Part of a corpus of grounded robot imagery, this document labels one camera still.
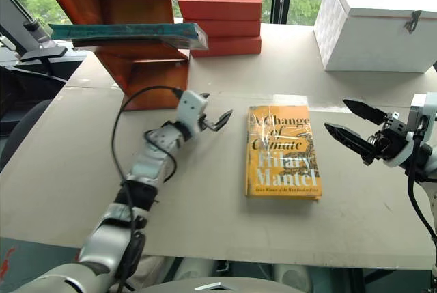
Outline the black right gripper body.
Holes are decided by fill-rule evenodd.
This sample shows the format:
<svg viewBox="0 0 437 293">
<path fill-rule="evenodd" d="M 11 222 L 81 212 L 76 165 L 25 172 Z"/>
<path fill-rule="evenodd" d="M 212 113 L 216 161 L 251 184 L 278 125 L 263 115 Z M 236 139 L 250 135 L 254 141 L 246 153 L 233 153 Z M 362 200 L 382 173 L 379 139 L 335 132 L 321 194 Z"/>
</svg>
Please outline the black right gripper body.
<svg viewBox="0 0 437 293">
<path fill-rule="evenodd" d="M 367 162 L 372 163 L 375 159 L 391 160 L 397 156 L 407 144 L 407 125 L 399 120 L 399 114 L 372 111 L 367 119 L 381 129 L 368 137 L 367 142 L 371 145 L 371 152 L 367 155 Z"/>
</svg>

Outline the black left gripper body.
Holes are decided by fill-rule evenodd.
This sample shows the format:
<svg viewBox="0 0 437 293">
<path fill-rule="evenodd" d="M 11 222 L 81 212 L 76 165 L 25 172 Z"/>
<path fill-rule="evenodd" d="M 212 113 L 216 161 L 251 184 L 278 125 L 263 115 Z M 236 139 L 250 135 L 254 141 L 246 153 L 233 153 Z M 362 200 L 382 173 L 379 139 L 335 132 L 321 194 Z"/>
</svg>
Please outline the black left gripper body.
<svg viewBox="0 0 437 293">
<path fill-rule="evenodd" d="M 208 120 L 206 114 L 202 114 L 198 119 L 198 127 L 201 132 L 205 129 L 214 131 L 215 123 Z"/>
</svg>

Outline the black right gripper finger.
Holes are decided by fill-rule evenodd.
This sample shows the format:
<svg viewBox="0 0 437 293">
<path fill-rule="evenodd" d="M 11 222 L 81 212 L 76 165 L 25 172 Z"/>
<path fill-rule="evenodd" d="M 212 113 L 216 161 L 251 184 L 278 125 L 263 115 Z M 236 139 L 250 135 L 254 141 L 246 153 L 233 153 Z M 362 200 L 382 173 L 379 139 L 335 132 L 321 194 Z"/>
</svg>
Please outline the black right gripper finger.
<svg viewBox="0 0 437 293">
<path fill-rule="evenodd" d="M 388 119 L 387 113 L 360 100 L 345 98 L 343 99 L 343 103 L 353 114 L 361 117 L 364 120 L 369 120 L 376 125 L 381 125 Z"/>
<path fill-rule="evenodd" d="M 324 124 L 329 134 L 342 145 L 346 146 L 353 152 L 360 155 L 366 165 L 373 163 L 373 145 L 362 139 L 360 135 L 354 131 L 340 126 L 338 124 L 331 124 L 326 122 Z"/>
</svg>

